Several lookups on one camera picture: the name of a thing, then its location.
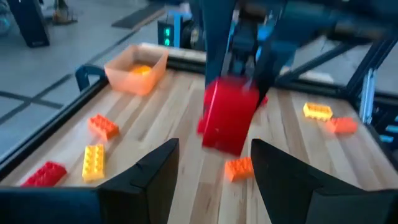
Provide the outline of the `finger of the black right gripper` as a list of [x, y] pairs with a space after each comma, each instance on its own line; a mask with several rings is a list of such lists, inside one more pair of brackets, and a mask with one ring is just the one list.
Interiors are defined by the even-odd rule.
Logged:
[[202, 0], [206, 42], [205, 84], [220, 76], [236, 0]]
[[258, 104], [265, 98], [269, 88], [275, 83], [282, 67], [289, 61], [289, 48], [281, 43], [264, 43], [256, 62], [254, 80], [259, 90]]

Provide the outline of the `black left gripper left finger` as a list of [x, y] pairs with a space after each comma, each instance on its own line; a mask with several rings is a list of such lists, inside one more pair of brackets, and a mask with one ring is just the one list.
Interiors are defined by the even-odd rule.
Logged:
[[167, 223], [179, 165], [172, 138], [98, 186], [103, 223]]

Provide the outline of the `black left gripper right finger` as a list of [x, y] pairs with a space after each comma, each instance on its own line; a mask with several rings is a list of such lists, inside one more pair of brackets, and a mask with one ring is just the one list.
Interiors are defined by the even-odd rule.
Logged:
[[363, 190], [261, 139], [251, 160], [272, 223], [397, 224], [396, 189]]

